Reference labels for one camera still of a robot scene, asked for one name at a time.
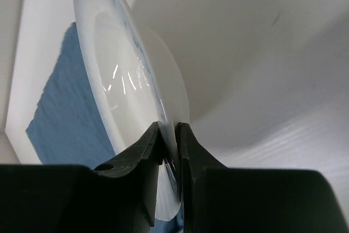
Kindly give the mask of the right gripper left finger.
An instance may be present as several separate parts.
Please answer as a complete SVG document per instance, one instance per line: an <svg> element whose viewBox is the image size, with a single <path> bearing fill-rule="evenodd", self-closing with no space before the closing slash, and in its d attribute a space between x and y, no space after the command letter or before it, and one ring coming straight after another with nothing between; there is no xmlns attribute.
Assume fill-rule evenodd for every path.
<svg viewBox="0 0 349 233"><path fill-rule="evenodd" d="M2 165L1 232L148 232L158 168L157 123L95 169Z"/></svg>

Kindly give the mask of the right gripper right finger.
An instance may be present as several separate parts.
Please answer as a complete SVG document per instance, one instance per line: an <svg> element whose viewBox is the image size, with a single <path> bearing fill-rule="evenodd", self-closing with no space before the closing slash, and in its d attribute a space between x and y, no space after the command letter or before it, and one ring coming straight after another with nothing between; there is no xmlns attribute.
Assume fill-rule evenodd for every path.
<svg viewBox="0 0 349 233"><path fill-rule="evenodd" d="M228 168L187 123L176 127L185 232L343 232L344 215L315 170Z"/></svg>

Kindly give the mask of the white bowl plate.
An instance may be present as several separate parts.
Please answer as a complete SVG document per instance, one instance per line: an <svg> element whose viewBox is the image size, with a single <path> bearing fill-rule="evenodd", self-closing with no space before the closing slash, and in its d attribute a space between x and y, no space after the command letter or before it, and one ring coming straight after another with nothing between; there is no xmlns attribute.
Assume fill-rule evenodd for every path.
<svg viewBox="0 0 349 233"><path fill-rule="evenodd" d="M155 217L180 210L178 123L190 121L185 84L163 40L137 23L126 0L74 0L83 61L115 153L135 143L156 122L167 158L160 163Z"/></svg>

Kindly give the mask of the blue cloth napkin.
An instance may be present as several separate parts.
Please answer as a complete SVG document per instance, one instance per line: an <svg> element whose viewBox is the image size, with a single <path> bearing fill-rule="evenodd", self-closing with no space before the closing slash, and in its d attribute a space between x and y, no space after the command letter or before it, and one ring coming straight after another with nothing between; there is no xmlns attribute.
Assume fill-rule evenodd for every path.
<svg viewBox="0 0 349 233"><path fill-rule="evenodd" d="M64 35L26 133L42 164L93 169L116 155L93 98L75 23Z"/></svg>

